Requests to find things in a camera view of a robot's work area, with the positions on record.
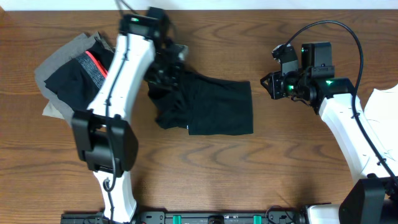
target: wooden table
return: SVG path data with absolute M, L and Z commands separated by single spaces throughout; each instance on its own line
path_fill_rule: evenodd
M 279 66 L 271 50 L 304 25 L 336 19 L 363 45 L 359 96 L 398 83 L 397 11 L 170 11 L 189 63 L 200 73 L 252 86 L 254 134 L 189 136 L 156 125 L 141 85 L 133 112 L 140 148 L 132 169 L 141 205 L 167 210 L 265 210 L 313 202 L 341 203 L 353 183 L 331 131 L 311 108 L 270 99 L 259 80 Z M 115 43 L 116 11 L 7 12 L 0 23 L 0 222 L 58 223 L 65 211 L 98 211 L 100 187 L 79 161 L 72 131 L 42 116 L 47 100 L 34 69 L 78 34 L 98 30 Z M 334 25 L 311 28 L 293 42 L 329 40 L 337 77 L 355 82 L 358 50 Z

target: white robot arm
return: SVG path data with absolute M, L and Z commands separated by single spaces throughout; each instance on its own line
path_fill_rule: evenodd
M 332 23 L 344 27 L 354 37 L 361 66 L 356 87 L 347 78 L 335 78 L 329 42 L 302 45 L 302 67 L 290 42 L 305 29 L 317 24 Z M 369 125 L 356 96 L 363 69 L 363 53 L 357 36 L 337 21 L 310 24 L 284 45 L 272 51 L 281 70 L 261 79 L 272 99 L 291 96 L 311 106 L 331 129 L 348 163 L 354 188 L 341 205 L 318 204 L 305 208 L 306 224 L 397 223 L 398 217 L 387 214 L 394 210 L 398 198 L 395 176 L 398 162 L 381 144 Z M 385 194 L 390 199 L 384 201 Z
M 130 173 L 137 140 L 130 125 L 140 85 L 145 79 L 161 88 L 175 88 L 181 63 L 188 52 L 186 46 L 176 45 L 167 38 L 169 24 L 165 12 L 153 7 L 147 16 L 124 16 L 103 86 L 88 111 L 78 111 L 73 117 L 79 157 L 88 163 L 98 179 L 105 202 L 104 217 L 113 222 L 131 222 L 137 207 L 132 196 Z M 107 130 L 111 133 L 97 130 L 101 126 L 110 126 Z M 116 167 L 110 162 L 112 160 L 119 161 L 115 162 Z M 113 180 L 114 188 L 108 192 L 104 183 L 112 185 Z

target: gray cloth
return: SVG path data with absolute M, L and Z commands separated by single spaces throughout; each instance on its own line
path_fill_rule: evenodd
M 35 69 L 35 80 L 37 86 L 42 92 L 43 96 L 49 99 L 53 107 L 58 110 L 65 121 L 71 126 L 73 110 L 63 101 L 59 100 L 57 95 L 45 87 L 45 80 L 48 79 L 58 68 L 67 63 L 71 59 L 84 53 L 87 49 L 92 47 L 96 40 L 100 40 L 104 48 L 113 52 L 113 49 L 106 43 L 106 41 L 96 32 L 91 37 L 87 38 L 86 34 L 80 34 L 71 42 L 65 44 L 47 58 L 39 67 Z
M 64 119 L 62 114 L 59 112 L 59 110 L 55 109 L 54 105 L 51 102 L 47 103 L 47 105 L 45 106 L 45 108 L 43 110 L 42 115 L 49 116 L 52 118 Z

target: cable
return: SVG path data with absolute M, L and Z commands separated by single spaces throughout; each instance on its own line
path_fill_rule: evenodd
M 116 4 L 119 8 L 119 13 L 121 15 L 121 17 L 123 18 L 123 11 L 121 10 L 121 6 L 120 6 L 120 2 L 118 0 L 116 0 Z M 114 186 L 116 184 L 116 159 L 114 157 L 114 151 L 113 151 L 113 141 L 112 141 L 112 130 L 111 130 L 111 124 L 110 124 L 110 117 L 109 117 L 109 106 L 111 105 L 111 97 L 112 97 L 112 92 L 113 89 L 116 85 L 116 82 L 120 76 L 121 70 L 123 69 L 124 63 L 128 60 L 128 52 L 129 52 L 129 35 L 126 34 L 126 51 L 124 52 L 124 58 L 122 61 L 122 64 L 119 67 L 119 70 L 115 76 L 115 79 L 113 80 L 112 86 L 109 89 L 109 94 L 108 97 L 105 101 L 106 106 L 105 106 L 105 125 L 106 125 L 106 134 L 108 137 L 108 144 L 109 144 L 109 150 L 111 153 L 111 160 L 112 160 L 112 167 L 113 167 L 113 176 L 112 176 L 112 184 L 111 186 L 109 186 L 109 179 L 105 179 L 103 181 L 103 187 L 105 189 L 105 191 L 108 193 L 108 198 L 109 198 L 109 203 L 111 205 L 111 217 L 110 217 L 110 221 L 113 222 L 113 211 L 114 211 L 114 205 L 113 205 L 113 200 L 112 200 L 112 196 L 111 196 L 111 192 L 114 189 Z
M 374 146 L 372 140 L 369 138 L 368 134 L 366 133 L 365 129 L 363 128 L 363 125 L 362 125 L 361 121 L 359 120 L 359 113 L 356 111 L 356 105 L 355 105 L 356 95 L 358 94 L 358 88 L 359 88 L 359 84 L 361 83 L 362 71 L 363 71 L 363 52 L 362 52 L 361 43 L 359 42 L 359 39 L 356 36 L 356 34 L 354 33 L 354 31 L 351 30 L 347 25 L 345 25 L 345 24 L 343 24 L 341 22 L 338 22 L 338 21 L 325 20 L 325 21 L 314 22 L 313 24 L 309 24 L 309 25 L 303 27 L 302 29 L 300 29 L 298 32 L 296 32 L 286 42 L 286 44 L 281 48 L 281 51 L 283 52 L 283 50 L 285 50 L 287 45 L 290 44 L 291 41 L 293 39 L 295 39 L 296 36 L 298 36 L 301 32 L 305 31 L 306 29 L 308 29 L 310 27 L 313 27 L 313 26 L 316 26 L 316 25 L 319 25 L 319 24 L 326 24 L 326 23 L 336 24 L 336 25 L 339 25 L 339 26 L 345 28 L 353 36 L 353 38 L 354 38 L 354 40 L 356 42 L 356 45 L 358 46 L 358 50 L 359 50 L 359 72 L 358 72 L 358 78 L 356 80 L 356 84 L 355 84 L 355 88 L 354 88 L 353 98 L 351 100 L 351 108 L 353 110 L 353 117 L 355 118 L 355 121 L 358 124 L 358 127 L 361 130 L 361 132 L 362 132 L 363 136 L 365 137 L 366 141 L 368 142 L 368 144 L 372 148 L 372 150 L 375 153 L 376 157 L 379 159 L 380 164 L 382 164 L 382 166 L 385 168 L 387 173 L 391 176 L 392 180 L 395 183 L 396 189 L 398 189 L 398 179 L 397 179 L 397 177 L 395 176 L 393 171 L 390 169 L 390 167 L 387 165 L 385 159 L 380 155 L 380 152 L 376 149 L 376 147 Z
M 128 9 L 130 9 L 132 13 L 139 15 L 137 11 L 135 11 L 131 6 L 129 6 L 129 4 L 127 4 L 127 2 L 125 2 L 124 0 L 119 1 L 121 1 Z
M 172 21 L 170 21 L 170 25 L 171 25 L 171 27 L 172 27 L 172 29 L 173 29 L 174 42 L 175 42 L 175 43 L 178 43 L 178 38 L 177 38 L 177 36 L 178 36 L 178 33 L 177 33 L 177 26 L 176 26 Z
M 305 73 L 304 73 L 304 85 L 307 85 L 307 78 L 308 78 L 308 76 L 309 76 L 309 70 L 310 70 L 311 68 L 313 68 L 313 66 L 308 66 L 308 67 L 305 69 Z
M 118 6 L 120 16 L 123 18 L 124 13 L 123 13 L 123 10 L 122 10 L 119 0 L 114 0 L 114 1 L 116 2 L 116 5 Z
M 294 224 L 296 223 L 296 222 L 294 221 L 294 219 L 293 219 L 292 217 L 290 217 L 290 215 L 287 213 L 287 210 L 286 210 L 284 207 L 282 207 L 282 206 L 280 206 L 280 205 L 273 205 L 273 206 L 269 207 L 269 208 L 267 209 L 267 211 L 266 211 L 266 218 L 267 218 L 268 221 L 270 221 L 272 224 L 274 224 L 274 222 L 271 221 L 271 220 L 269 220 L 269 218 L 268 218 L 268 212 L 269 212 L 269 210 L 272 209 L 272 208 L 281 208 L 281 209 L 283 209 L 284 212 L 286 213 L 287 217 L 292 221 L 292 222 L 290 222 L 290 223 L 294 223 Z

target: black cable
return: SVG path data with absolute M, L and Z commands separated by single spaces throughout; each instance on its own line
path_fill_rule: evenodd
M 305 73 L 304 73 L 304 85 L 306 85 L 307 84 L 307 78 L 308 78 L 308 76 L 309 76 L 309 70 L 311 69 L 311 68 L 313 68 L 313 66 L 308 66 L 306 69 L 305 69 Z
M 119 1 L 121 1 L 128 9 L 130 9 L 132 13 L 139 15 L 137 11 L 135 11 L 131 6 L 129 6 L 129 4 L 127 4 L 127 2 L 125 2 L 124 0 Z
M 122 10 L 119 0 L 114 0 L 114 1 L 116 2 L 116 5 L 118 6 L 120 16 L 123 18 L 124 13 L 123 13 L 123 10 Z
M 286 215 L 287 215 L 287 217 L 292 221 L 292 222 L 290 222 L 290 223 L 296 223 L 295 221 L 294 221 L 294 219 L 292 218 L 292 217 L 290 217 L 290 215 L 287 213 L 287 210 L 284 208 L 284 207 L 282 207 L 282 206 L 280 206 L 280 205 L 272 205 L 271 207 L 269 207 L 268 209 L 267 209 L 267 211 L 266 211 L 266 218 L 268 219 L 268 221 L 269 222 L 271 222 L 272 224 L 274 224 L 274 222 L 273 221 L 271 221 L 271 220 L 269 220 L 269 217 L 268 217 L 268 212 L 269 212 L 269 210 L 271 210 L 272 208 L 281 208 L 281 209 L 283 209 L 283 211 L 286 213 Z
M 290 44 L 291 41 L 293 39 L 295 39 L 296 36 L 298 36 L 301 32 L 305 31 L 306 29 L 308 29 L 310 27 L 313 27 L 313 26 L 316 26 L 316 25 L 319 25 L 319 24 L 326 24 L 326 23 L 336 24 L 336 25 L 339 25 L 339 26 L 345 28 L 354 37 L 356 45 L 358 46 L 358 50 L 359 50 L 359 72 L 358 72 L 358 78 L 356 80 L 356 84 L 355 84 L 355 88 L 354 88 L 353 98 L 351 100 L 351 108 L 353 110 L 353 117 L 355 118 L 355 121 L 358 124 L 359 129 L 361 130 L 361 132 L 362 132 L 363 136 L 365 137 L 366 141 L 368 142 L 368 144 L 372 148 L 372 150 L 375 153 L 377 159 L 379 159 L 380 164 L 382 164 L 382 166 L 385 168 L 387 173 L 391 176 L 392 180 L 395 183 L 396 189 L 397 189 L 398 188 L 398 179 L 397 179 L 397 177 L 395 176 L 393 171 L 390 169 L 390 167 L 387 165 L 387 163 L 384 160 L 384 158 L 380 155 L 380 152 L 376 149 L 376 147 L 374 146 L 372 140 L 369 138 L 368 134 L 366 133 L 365 129 L 363 128 L 363 125 L 362 125 L 361 121 L 359 120 L 359 113 L 356 111 L 356 105 L 355 105 L 356 95 L 358 94 L 358 88 L 359 88 L 359 84 L 361 83 L 362 71 L 363 71 L 363 52 L 362 52 L 361 43 L 359 42 L 359 39 L 356 36 L 356 34 L 354 33 L 354 31 L 351 30 L 347 25 L 345 25 L 345 24 L 343 24 L 341 22 L 338 22 L 338 21 L 325 20 L 325 21 L 314 22 L 313 24 L 309 24 L 309 25 L 303 27 L 302 29 L 300 29 L 298 32 L 296 32 L 292 36 L 292 38 L 290 38 L 286 42 L 286 44 L 283 46 L 283 48 L 281 50 L 283 52 L 283 50 L 287 47 L 287 45 Z
M 178 43 L 178 38 L 177 38 L 177 36 L 178 36 L 177 26 L 176 26 L 172 21 L 170 21 L 170 25 L 171 25 L 171 27 L 172 27 L 172 29 L 173 29 L 174 43 Z
M 123 11 L 121 10 L 121 6 L 118 0 L 116 0 L 116 4 L 118 5 L 119 8 L 119 12 L 121 14 L 121 17 L 123 18 Z M 112 176 L 112 184 L 111 186 L 109 186 L 109 179 L 105 179 L 103 181 L 103 187 L 105 189 L 105 191 L 108 193 L 108 198 L 109 198 L 109 202 L 111 204 L 111 218 L 110 221 L 113 222 L 113 211 L 114 211 L 114 205 L 113 205 L 113 201 L 112 201 L 112 196 L 111 196 L 111 192 L 114 189 L 114 186 L 116 184 L 116 159 L 114 157 L 114 151 L 113 151 L 113 136 L 112 136 L 112 130 L 111 130 L 111 124 L 110 124 L 110 120 L 111 118 L 109 117 L 109 106 L 111 105 L 111 97 L 112 97 L 112 92 L 113 89 L 116 85 L 116 82 L 120 76 L 121 70 L 123 69 L 124 63 L 128 60 L 128 52 L 129 52 L 129 35 L 126 34 L 126 51 L 124 52 L 124 58 L 122 61 L 122 64 L 119 67 L 119 70 L 115 76 L 115 79 L 113 80 L 112 86 L 109 89 L 109 93 L 108 93 L 108 97 L 105 101 L 106 106 L 105 106 L 105 125 L 106 125 L 106 134 L 108 137 L 108 144 L 109 144 L 109 150 L 111 153 L 111 160 L 112 160 L 112 168 L 113 168 L 113 176 Z

